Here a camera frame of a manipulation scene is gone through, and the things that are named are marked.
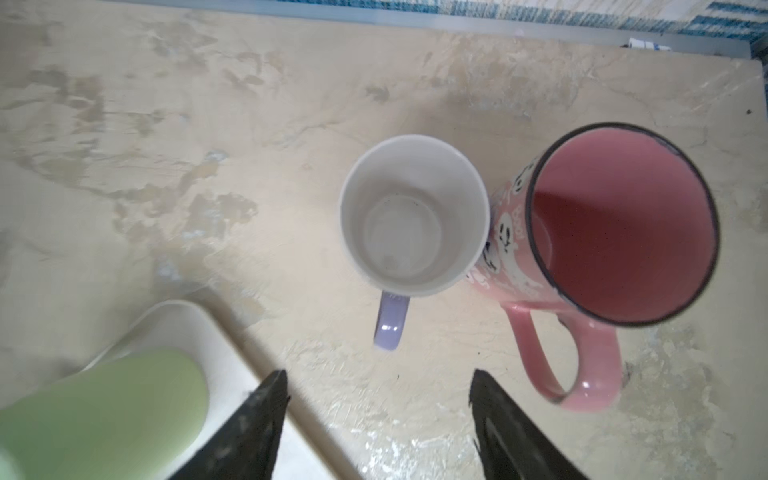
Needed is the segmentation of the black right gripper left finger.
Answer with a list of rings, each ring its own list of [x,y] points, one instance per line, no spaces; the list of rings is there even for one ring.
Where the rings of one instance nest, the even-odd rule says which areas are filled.
[[[287,372],[271,372],[171,479],[270,479],[289,401]]]

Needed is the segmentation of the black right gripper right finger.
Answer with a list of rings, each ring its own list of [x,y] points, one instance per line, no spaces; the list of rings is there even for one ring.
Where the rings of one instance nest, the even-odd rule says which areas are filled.
[[[488,372],[474,371],[469,405],[487,479],[586,479]]]

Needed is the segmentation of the light green mug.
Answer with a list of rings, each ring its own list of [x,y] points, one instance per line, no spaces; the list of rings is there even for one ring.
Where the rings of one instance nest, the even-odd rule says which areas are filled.
[[[188,355],[100,363],[1,410],[4,479],[153,479],[204,425],[209,394]]]

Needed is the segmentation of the pink cartoon mug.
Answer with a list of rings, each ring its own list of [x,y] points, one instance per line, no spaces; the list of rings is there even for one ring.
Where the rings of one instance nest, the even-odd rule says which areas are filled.
[[[594,412],[622,387],[618,329],[688,309],[719,252],[716,205],[689,156],[646,128],[604,122],[564,135],[492,195],[467,278],[506,313],[536,391]]]

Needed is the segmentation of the lavender purple mug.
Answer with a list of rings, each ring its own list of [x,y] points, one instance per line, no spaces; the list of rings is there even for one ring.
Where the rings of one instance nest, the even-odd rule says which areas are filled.
[[[398,347],[411,299],[462,280],[490,229],[475,166],[425,135],[392,137],[365,152],[343,183],[338,212],[348,258],[382,292],[373,342],[385,350]]]

